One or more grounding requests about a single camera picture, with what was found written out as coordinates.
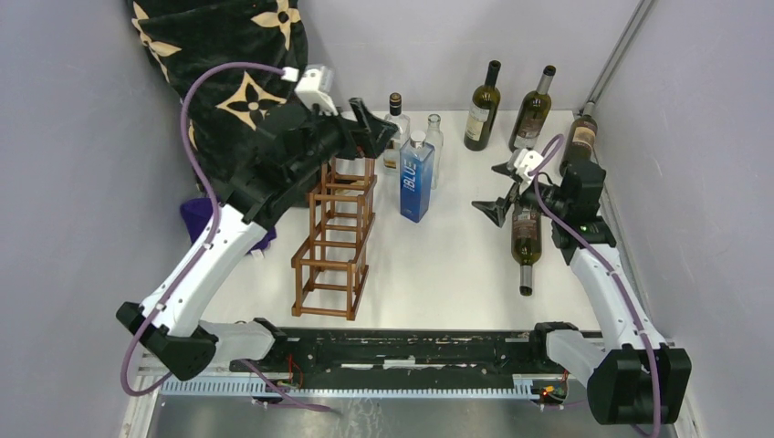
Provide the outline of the tall clear glass bottle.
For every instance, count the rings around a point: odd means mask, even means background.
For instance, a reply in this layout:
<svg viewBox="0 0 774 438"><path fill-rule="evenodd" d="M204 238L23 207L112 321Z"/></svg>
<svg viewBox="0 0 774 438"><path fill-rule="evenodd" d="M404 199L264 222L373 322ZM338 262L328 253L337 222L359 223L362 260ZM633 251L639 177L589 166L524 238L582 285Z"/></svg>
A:
<svg viewBox="0 0 774 438"><path fill-rule="evenodd" d="M430 114L427 118L427 129L425 131L425 142L431 145L434 149L434 164L433 164L433 178L432 189L436 189L438 186L438 180L440 175L440 164L442 157L442 150L444 146L444 134L441 131L441 116L437 113Z"/></svg>

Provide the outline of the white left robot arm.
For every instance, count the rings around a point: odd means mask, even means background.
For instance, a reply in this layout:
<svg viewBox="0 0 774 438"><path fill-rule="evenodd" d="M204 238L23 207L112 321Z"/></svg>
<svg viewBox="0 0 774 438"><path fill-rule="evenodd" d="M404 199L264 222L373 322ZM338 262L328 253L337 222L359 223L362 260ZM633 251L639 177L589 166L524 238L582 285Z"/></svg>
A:
<svg viewBox="0 0 774 438"><path fill-rule="evenodd" d="M215 216L172 275L141 303L125 302L117 320L179 381L213 361L253 360L279 370L287 348L262 318L246 323L209 323L202 315L243 256L310 192L310 181L333 158L379 157L395 124L350 99L355 115L324 115L294 102L269 111L246 161L228 182L216 182Z"/></svg>

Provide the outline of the brown wooden wine rack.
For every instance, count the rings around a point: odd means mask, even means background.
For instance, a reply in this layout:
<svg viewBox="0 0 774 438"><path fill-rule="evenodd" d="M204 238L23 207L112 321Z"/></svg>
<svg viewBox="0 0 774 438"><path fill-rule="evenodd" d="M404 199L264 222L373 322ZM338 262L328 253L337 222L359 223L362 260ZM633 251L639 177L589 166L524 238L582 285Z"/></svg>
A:
<svg viewBox="0 0 774 438"><path fill-rule="evenodd" d="M307 195L308 235L291 257L295 300L291 315L316 315L353 321L370 273L367 248L375 222L375 160L364 159L361 172L346 173L339 161L322 165L317 186ZM314 292L340 292L342 308L310 306Z"/></svg>

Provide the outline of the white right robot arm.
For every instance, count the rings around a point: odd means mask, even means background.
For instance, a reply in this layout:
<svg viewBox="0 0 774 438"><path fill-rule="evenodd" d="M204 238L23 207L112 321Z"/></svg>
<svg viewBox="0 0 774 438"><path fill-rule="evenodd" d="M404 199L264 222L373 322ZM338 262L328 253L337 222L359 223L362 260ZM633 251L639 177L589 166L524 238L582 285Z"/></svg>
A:
<svg viewBox="0 0 774 438"><path fill-rule="evenodd" d="M580 280L604 341L598 348L570 323L538 323L527 348L529 365L539 372L560 365L573 375L600 424L675 423L692 362L653 326L623 272L617 242L600 214L605 170L595 162L574 162L560 184L552 184L540 182L533 165L492 169L514 183L506 196L475 201L474 207L496 225L517 205L550 219L552 241Z"/></svg>

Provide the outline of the blue square vodka bottle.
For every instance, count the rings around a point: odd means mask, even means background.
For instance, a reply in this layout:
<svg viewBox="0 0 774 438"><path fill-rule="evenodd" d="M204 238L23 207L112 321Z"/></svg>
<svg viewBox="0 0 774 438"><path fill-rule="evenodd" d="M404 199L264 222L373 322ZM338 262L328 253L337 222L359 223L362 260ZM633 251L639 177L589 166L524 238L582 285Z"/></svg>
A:
<svg viewBox="0 0 774 438"><path fill-rule="evenodd" d="M400 213L414 223L419 223L429 208L434 156L434 146L421 130L414 130L400 150Z"/></svg>

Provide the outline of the green wine bottle black cap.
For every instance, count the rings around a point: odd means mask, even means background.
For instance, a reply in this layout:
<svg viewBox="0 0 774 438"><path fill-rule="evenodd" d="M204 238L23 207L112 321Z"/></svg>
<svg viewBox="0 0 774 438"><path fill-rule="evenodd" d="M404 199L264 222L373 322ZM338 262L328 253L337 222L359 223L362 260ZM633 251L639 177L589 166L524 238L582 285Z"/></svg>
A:
<svg viewBox="0 0 774 438"><path fill-rule="evenodd" d="M464 137L464 145L470 151L482 151L489 143L501 100L501 93L497 88L500 69L501 62L491 60L487 67L484 83L478 86L473 93Z"/></svg>

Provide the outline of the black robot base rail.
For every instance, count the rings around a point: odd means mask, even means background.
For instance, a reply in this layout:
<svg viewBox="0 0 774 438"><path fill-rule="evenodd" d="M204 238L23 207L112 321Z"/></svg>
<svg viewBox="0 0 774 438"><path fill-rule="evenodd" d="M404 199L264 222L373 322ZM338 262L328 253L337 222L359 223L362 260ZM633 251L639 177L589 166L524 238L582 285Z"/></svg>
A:
<svg viewBox="0 0 774 438"><path fill-rule="evenodd" d="M560 376L527 330L276 328L251 365L303 390L506 389L515 375Z"/></svg>

